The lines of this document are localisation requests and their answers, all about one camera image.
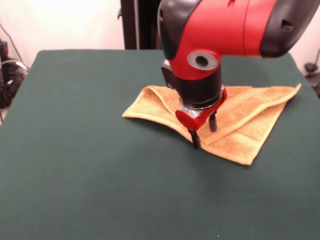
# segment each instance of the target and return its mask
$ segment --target folded towel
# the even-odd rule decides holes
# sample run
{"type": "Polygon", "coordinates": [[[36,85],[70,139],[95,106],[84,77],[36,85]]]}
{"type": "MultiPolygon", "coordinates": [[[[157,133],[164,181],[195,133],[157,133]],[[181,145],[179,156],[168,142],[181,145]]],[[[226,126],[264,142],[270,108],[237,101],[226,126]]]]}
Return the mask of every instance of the folded towel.
{"type": "MultiPolygon", "coordinates": [[[[201,148],[221,158],[251,165],[278,117],[301,84],[291,86],[226,86],[228,97],[218,109],[218,128],[211,132],[207,121],[198,131],[201,148]]],[[[179,95],[165,86],[145,87],[123,118],[153,121],[174,129],[190,142],[188,130],[177,120],[179,95]]]]}

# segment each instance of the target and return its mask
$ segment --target table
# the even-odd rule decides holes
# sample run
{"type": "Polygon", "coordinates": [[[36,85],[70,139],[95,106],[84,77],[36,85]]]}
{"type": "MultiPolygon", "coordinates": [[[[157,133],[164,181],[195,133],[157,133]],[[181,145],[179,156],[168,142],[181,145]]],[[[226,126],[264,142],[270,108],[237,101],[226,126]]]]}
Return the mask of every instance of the table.
{"type": "Polygon", "coordinates": [[[251,167],[122,113],[158,50],[40,52],[0,127],[2,240],[317,240],[320,105],[292,58],[225,57],[223,82],[302,83],[251,167]]]}

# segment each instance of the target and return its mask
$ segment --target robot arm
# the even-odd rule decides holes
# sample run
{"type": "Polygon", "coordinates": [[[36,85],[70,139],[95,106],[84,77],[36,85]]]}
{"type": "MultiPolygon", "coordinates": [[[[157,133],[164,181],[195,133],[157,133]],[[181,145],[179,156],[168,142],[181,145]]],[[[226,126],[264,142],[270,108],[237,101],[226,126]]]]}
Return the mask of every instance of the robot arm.
{"type": "Polygon", "coordinates": [[[157,16],[166,85],[180,96],[177,119],[200,146],[197,130],[227,98],[224,55],[278,58],[299,40],[320,0],[162,0],[157,16]]]}

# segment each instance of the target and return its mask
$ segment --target green table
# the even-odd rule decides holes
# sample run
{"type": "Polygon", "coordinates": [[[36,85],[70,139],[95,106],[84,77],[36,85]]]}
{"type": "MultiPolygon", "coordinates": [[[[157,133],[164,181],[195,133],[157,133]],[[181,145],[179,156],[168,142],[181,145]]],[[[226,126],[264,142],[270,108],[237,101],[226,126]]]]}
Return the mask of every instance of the green table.
{"type": "Polygon", "coordinates": [[[1,240],[318,240],[320,104],[289,55],[225,57],[226,85],[295,86],[251,167],[123,119],[161,51],[42,51],[0,127],[1,240]]]}

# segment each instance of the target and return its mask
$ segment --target towel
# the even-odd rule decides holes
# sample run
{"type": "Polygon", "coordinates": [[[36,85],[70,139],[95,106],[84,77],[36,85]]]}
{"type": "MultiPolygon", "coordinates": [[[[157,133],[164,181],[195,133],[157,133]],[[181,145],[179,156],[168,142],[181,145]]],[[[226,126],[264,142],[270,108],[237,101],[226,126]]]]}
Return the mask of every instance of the towel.
{"type": "MultiPolygon", "coordinates": [[[[210,131],[209,121],[197,131],[201,148],[223,159],[250,166],[287,102],[300,88],[301,84],[296,87],[226,86],[227,99],[216,114],[217,131],[210,131]]],[[[168,126],[192,142],[188,129],[176,118],[179,104],[175,90],[151,85],[140,92],[122,117],[168,126]]]]}

